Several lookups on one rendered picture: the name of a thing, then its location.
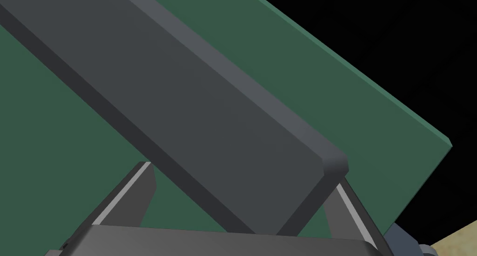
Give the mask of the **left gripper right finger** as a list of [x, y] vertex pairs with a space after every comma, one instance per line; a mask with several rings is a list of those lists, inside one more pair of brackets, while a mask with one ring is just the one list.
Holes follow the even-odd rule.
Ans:
[[385, 240], [349, 182], [343, 179], [323, 204], [331, 237], [361, 240], [377, 249]]

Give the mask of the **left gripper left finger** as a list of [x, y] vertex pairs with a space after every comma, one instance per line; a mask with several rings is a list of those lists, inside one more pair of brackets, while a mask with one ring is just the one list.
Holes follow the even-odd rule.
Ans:
[[92, 221], [93, 225], [140, 227], [156, 191], [154, 166], [151, 162], [140, 162], [125, 185], [113, 193], [111, 200], [100, 209]]

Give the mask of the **dark grey bar handle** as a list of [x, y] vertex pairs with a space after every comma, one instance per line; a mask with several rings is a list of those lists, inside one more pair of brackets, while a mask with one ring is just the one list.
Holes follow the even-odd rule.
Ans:
[[155, 0], [0, 0], [0, 23], [227, 232], [297, 236], [348, 172]]

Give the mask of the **green cupboard door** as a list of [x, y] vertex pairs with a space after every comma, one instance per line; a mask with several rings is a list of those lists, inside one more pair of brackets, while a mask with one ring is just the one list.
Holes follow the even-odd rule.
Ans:
[[343, 152], [390, 229], [450, 140], [265, 0], [155, 0]]

